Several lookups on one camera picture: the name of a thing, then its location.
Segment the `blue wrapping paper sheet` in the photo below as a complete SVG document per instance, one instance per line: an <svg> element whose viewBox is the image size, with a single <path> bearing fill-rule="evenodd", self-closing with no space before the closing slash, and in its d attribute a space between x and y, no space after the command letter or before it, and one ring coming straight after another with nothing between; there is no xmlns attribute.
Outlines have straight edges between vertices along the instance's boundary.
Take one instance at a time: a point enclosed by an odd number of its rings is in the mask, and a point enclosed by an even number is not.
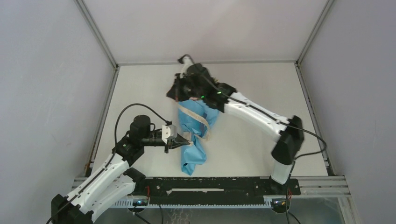
<svg viewBox="0 0 396 224"><path fill-rule="evenodd" d="M206 118L211 129L215 124L219 110L208 107L202 100L186 100L179 102L186 108L196 112L197 114ZM207 160L207 155L202 146L203 140L200 140L195 134L202 137L202 131L206 131L206 127L188 115L182 113L178 109L178 121L183 132L183 136L192 141L189 146L182 146L181 148L181 171L187 175L192 175L197 165L202 165Z"/></svg>

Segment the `cream ribbon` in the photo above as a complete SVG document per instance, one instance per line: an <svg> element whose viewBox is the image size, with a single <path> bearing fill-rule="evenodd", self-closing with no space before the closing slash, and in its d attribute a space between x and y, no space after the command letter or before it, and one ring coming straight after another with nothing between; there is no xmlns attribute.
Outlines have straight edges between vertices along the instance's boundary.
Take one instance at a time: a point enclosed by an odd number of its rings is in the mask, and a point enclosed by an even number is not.
<svg viewBox="0 0 396 224"><path fill-rule="evenodd" d="M209 124L209 122L206 120L206 118L204 118L203 116L197 114L196 112L190 110L189 108L184 107L183 105L181 105L180 103L177 103L178 109L188 115L189 117L191 117L192 119L196 120L197 122L199 122L200 124L204 125L206 127L206 131L205 132L201 132L203 135L202 137L195 134L195 136L197 138L199 138L200 140L203 141L209 141L212 135L212 131L211 131L211 126Z"/></svg>

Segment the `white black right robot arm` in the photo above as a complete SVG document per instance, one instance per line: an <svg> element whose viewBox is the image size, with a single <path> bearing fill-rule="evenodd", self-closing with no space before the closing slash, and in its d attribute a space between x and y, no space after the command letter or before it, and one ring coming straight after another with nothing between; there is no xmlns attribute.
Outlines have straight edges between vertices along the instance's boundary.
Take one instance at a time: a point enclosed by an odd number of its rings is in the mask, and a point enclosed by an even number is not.
<svg viewBox="0 0 396 224"><path fill-rule="evenodd" d="M179 124L192 141L192 146L182 147L183 172L191 175L195 166L206 160L200 142L210 138L217 117L224 113L258 127L275 142L270 189L275 194L288 189L294 160L304 141L298 116L289 119L272 113L233 86L216 81L200 63L186 65L176 73L166 96L176 101Z"/></svg>

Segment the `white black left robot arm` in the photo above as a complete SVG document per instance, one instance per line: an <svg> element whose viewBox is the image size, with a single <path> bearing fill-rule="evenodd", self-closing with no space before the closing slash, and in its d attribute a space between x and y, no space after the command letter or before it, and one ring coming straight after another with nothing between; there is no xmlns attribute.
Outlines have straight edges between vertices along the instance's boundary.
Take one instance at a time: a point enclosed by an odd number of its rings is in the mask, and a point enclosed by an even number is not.
<svg viewBox="0 0 396 224"><path fill-rule="evenodd" d="M145 191L146 176L132 165L144 154L145 147L163 147L165 152L192 141L178 134L169 123L151 130L147 115L138 115L126 134L116 142L104 163L82 184L66 196L51 201L49 224L93 224L98 217L122 197Z"/></svg>

